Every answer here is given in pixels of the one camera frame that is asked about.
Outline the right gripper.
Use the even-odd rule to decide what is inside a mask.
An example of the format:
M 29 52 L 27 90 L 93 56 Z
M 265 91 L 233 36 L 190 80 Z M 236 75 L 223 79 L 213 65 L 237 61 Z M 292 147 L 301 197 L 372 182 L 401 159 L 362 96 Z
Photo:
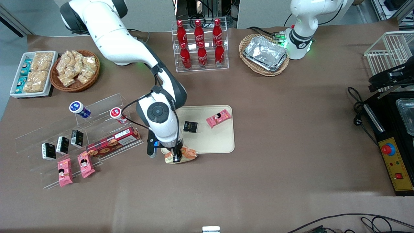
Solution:
M 184 145 L 182 131 L 177 128 L 173 132 L 169 130 L 157 131 L 156 137 L 165 148 L 174 148 L 173 163 L 179 163 L 182 159 L 181 147 Z

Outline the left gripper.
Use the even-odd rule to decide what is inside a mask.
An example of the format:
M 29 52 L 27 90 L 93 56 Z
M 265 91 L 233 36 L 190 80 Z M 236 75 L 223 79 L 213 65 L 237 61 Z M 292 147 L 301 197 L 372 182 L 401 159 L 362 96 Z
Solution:
M 369 78 L 369 91 L 385 92 L 389 86 L 410 86 L 414 83 L 413 63 L 404 63 Z

